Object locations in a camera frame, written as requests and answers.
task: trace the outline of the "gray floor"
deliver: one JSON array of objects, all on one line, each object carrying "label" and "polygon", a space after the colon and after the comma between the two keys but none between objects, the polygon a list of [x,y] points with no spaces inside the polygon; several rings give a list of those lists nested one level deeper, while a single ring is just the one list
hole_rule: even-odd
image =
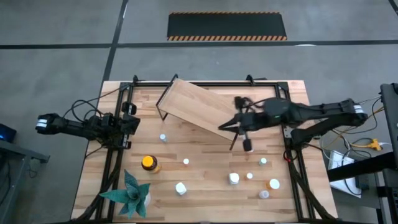
[{"label": "gray floor", "polygon": [[[0,0],[0,45],[110,43],[120,6],[121,0]],[[164,42],[171,11],[280,11],[289,40],[398,39],[398,17],[387,0],[130,0],[119,42]],[[87,141],[39,135],[34,126],[39,114],[63,114],[75,100],[98,96],[108,52],[0,50],[0,123],[18,130],[17,144],[51,155],[47,165],[35,165],[36,178],[27,178],[13,223],[69,219]],[[119,49],[110,80],[169,80],[175,73],[187,80],[241,80],[247,74],[300,79],[316,104],[376,96],[380,84],[397,82],[397,58],[398,45]],[[388,142],[384,115],[377,118],[376,130],[349,139]],[[373,125],[368,121],[363,129]],[[342,150],[341,144],[334,149]],[[335,201],[340,218],[377,222],[373,209]]]}]

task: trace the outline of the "wooden tabletop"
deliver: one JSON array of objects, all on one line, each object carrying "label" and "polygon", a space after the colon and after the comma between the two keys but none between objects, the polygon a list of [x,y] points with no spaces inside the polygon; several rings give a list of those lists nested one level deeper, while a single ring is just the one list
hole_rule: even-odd
[{"label": "wooden tabletop", "polygon": [[[292,101],[308,104],[304,82],[287,82]],[[119,83],[105,82],[101,95],[117,89]],[[231,102],[234,96],[248,96],[254,101],[275,96],[274,89],[266,86],[206,89]],[[114,222],[297,221],[289,170],[282,158],[285,147],[280,127],[251,133],[254,152],[250,154],[243,151],[241,139],[229,151],[231,141],[217,134],[171,115],[162,121],[155,104],[163,91],[164,87],[134,88],[132,102],[137,105],[136,116],[141,118],[141,123],[136,134],[130,137],[132,148],[124,152],[122,162],[122,171],[126,169],[140,184],[151,183],[149,192],[152,200],[147,207],[147,218],[135,214],[128,220],[127,216],[118,215],[122,205],[117,203]],[[113,113],[117,95],[115,92],[102,98],[98,109]],[[160,134],[166,134],[167,143],[159,139]],[[90,142],[87,153],[99,146],[97,142]],[[147,154],[155,156],[160,162],[162,170],[158,174],[149,174],[142,169],[141,159]],[[337,217],[322,153],[308,147],[303,150],[303,156],[312,192],[328,212]],[[262,157],[268,162],[259,166]],[[105,158],[106,149],[101,149],[86,159],[72,218],[81,215],[98,193]],[[185,158],[190,160],[187,166],[183,164]],[[231,172],[236,172],[241,177],[238,185],[229,184],[228,174]],[[248,172],[253,173],[252,180],[244,180],[243,177]],[[259,192],[266,189],[266,182],[271,179],[279,180],[280,189],[270,190],[269,199],[260,199]],[[175,184],[179,182],[187,188],[183,196],[175,192]],[[124,172],[120,173],[119,188],[125,188]],[[304,212],[307,213],[302,192],[300,198]],[[104,206],[104,216],[108,210],[107,204],[106,202]]]}]

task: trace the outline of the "white bottle cap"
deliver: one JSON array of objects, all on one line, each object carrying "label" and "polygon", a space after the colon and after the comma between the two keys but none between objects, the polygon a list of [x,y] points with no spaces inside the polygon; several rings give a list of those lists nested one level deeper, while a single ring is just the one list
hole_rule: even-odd
[{"label": "white bottle cap", "polygon": [[183,183],[179,182],[175,185],[175,191],[177,191],[179,195],[183,195],[187,192],[187,189],[185,188],[185,185]]},{"label": "white bottle cap", "polygon": [[230,184],[238,184],[239,183],[239,174],[237,174],[237,173],[229,174],[229,182],[230,182]]},{"label": "white bottle cap", "polygon": [[166,135],[165,134],[161,134],[159,137],[160,137],[160,140],[166,141]]},{"label": "white bottle cap", "polygon": [[266,158],[261,158],[260,159],[260,165],[264,165],[267,163],[267,159]]},{"label": "white bottle cap", "polygon": [[262,190],[262,191],[260,191],[259,197],[262,198],[262,199],[268,198],[268,197],[269,197],[269,192],[268,192],[268,190]]},{"label": "white bottle cap", "polygon": [[251,180],[253,178],[253,174],[252,173],[248,173],[246,174],[246,178]]},{"label": "white bottle cap", "polygon": [[270,180],[269,185],[272,189],[279,189],[280,187],[279,181],[277,179]]}]

